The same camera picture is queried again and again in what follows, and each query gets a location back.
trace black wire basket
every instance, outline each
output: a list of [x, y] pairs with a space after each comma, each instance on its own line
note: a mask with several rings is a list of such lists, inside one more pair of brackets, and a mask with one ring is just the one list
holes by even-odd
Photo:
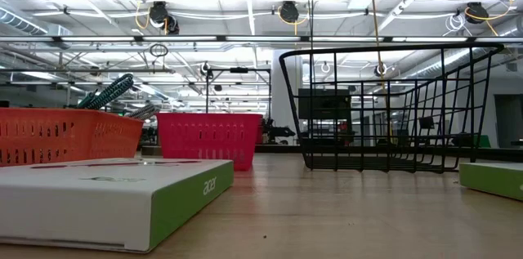
[[[310, 62], [315, 62], [314, 56], [332, 54], [338, 62], [340, 54], [347, 58], [361, 52], [422, 50], [439, 52], [439, 62], [403, 78], [338, 80], [335, 63], [332, 81], [316, 80], [310, 65], [309, 86], [294, 93], [285, 66], [285, 59], [292, 56], [308, 55]], [[283, 54], [279, 62], [306, 166], [447, 172], [455, 171], [460, 159], [475, 162], [484, 139], [481, 129], [492, 56], [502, 50], [501, 44], [470, 42]], [[446, 51], [454, 52], [454, 58], [445, 58]], [[456, 56], [467, 59], [455, 64]], [[451, 65], [458, 67], [445, 69]], [[421, 78], [419, 74], [427, 69], [437, 72], [436, 76]]]

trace red basket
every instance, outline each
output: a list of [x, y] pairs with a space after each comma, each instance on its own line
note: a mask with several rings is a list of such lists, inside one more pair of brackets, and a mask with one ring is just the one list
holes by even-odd
[[0, 167], [132, 158], [143, 122], [87, 109], [0, 109]]
[[235, 170], [253, 165], [258, 114], [157, 114], [164, 158], [233, 160]]

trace acer logo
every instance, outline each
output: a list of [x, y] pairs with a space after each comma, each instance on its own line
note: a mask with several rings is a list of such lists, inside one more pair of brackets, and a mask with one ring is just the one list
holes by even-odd
[[216, 187], [216, 177], [213, 177], [212, 179], [205, 181], [203, 183], [203, 195], [207, 195], [208, 193], [212, 192], [214, 188]]

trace acer box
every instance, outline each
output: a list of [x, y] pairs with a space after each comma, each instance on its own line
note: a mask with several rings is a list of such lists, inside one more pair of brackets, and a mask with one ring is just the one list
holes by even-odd
[[149, 252], [232, 182], [224, 160], [0, 167], [0, 243]]

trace wooden table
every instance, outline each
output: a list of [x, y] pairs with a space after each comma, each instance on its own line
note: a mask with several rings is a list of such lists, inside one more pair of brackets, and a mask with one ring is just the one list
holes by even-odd
[[522, 240], [523, 203], [464, 189], [457, 173], [311, 172], [298, 154], [257, 154], [150, 254], [0, 245], [0, 258], [506, 259]]

